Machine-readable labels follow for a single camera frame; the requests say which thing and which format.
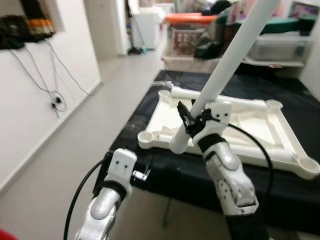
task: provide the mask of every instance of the orange container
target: orange container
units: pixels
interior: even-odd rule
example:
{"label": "orange container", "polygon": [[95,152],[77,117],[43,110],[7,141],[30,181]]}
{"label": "orange container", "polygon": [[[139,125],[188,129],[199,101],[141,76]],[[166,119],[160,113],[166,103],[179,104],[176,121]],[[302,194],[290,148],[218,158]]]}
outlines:
{"label": "orange container", "polygon": [[203,24],[209,25],[217,15],[202,16],[200,12],[177,12],[169,13],[165,16],[165,21],[171,25],[181,24]]}

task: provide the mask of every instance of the baseboard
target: baseboard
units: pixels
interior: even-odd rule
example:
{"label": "baseboard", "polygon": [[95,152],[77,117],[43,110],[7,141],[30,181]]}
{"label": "baseboard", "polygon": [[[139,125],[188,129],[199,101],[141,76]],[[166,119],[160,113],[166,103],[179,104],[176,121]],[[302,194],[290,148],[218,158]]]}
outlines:
{"label": "baseboard", "polygon": [[[88,93],[96,94],[102,86],[103,82],[99,80],[88,90]],[[0,183],[0,197],[10,188],[13,182],[23,172],[23,170],[32,162],[32,159],[34,159],[35,156],[39,154],[39,152],[43,149],[46,143],[48,143],[53,134],[62,126],[66,119],[68,119],[73,114],[73,112],[85,101],[85,99],[87,99],[87,97],[89,97],[87,94],[83,94],[83,96],[73,105],[73,108],[60,117],[58,122],[20,162],[20,164],[14,169],[14,171],[3,182]]]}

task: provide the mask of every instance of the table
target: table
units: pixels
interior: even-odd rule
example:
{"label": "table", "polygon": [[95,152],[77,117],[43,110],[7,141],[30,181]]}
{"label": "table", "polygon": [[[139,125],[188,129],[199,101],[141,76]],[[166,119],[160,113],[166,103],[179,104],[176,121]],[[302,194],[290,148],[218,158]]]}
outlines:
{"label": "table", "polygon": [[[155,81],[171,81],[175,86],[200,91],[209,79],[207,73],[160,71]],[[274,99],[283,104],[282,112],[306,153],[320,160],[320,104],[297,79],[276,76],[236,74],[222,95],[243,99]],[[151,169],[146,182],[132,184],[142,190],[221,212],[214,184],[199,155],[176,155],[169,150],[141,149],[137,134],[144,130],[158,102],[158,91],[166,86],[152,86],[131,118],[115,139],[110,150],[128,148],[138,156],[135,169]],[[269,172],[267,168],[244,165],[251,178],[258,199],[263,196]],[[267,225],[292,231],[320,234],[317,221],[320,209],[320,178],[308,181],[290,172],[276,170],[271,196],[263,217]]]}

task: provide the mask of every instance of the white appliance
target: white appliance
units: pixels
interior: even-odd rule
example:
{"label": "white appliance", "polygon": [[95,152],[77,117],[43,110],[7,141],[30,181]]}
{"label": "white appliance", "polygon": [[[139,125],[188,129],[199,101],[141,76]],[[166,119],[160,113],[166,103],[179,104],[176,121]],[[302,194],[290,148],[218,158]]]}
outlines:
{"label": "white appliance", "polygon": [[131,20],[133,45],[136,48],[155,49],[160,38],[160,23],[164,21],[165,12],[160,7],[141,7],[134,12]]}

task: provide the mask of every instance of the white plastic tube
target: white plastic tube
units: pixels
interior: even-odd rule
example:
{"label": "white plastic tube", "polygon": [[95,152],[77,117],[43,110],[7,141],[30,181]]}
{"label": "white plastic tube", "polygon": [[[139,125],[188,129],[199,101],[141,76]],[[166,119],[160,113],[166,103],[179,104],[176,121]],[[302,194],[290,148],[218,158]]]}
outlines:
{"label": "white plastic tube", "polygon": [[[190,113],[193,117],[198,116],[206,103],[215,100],[225,88],[241,61],[264,29],[279,2],[280,0],[257,0],[255,2],[219,64],[203,87],[199,98],[192,106]],[[185,127],[181,125],[169,144],[171,151],[175,154],[182,154],[188,146],[189,138],[190,136],[186,134]]]}

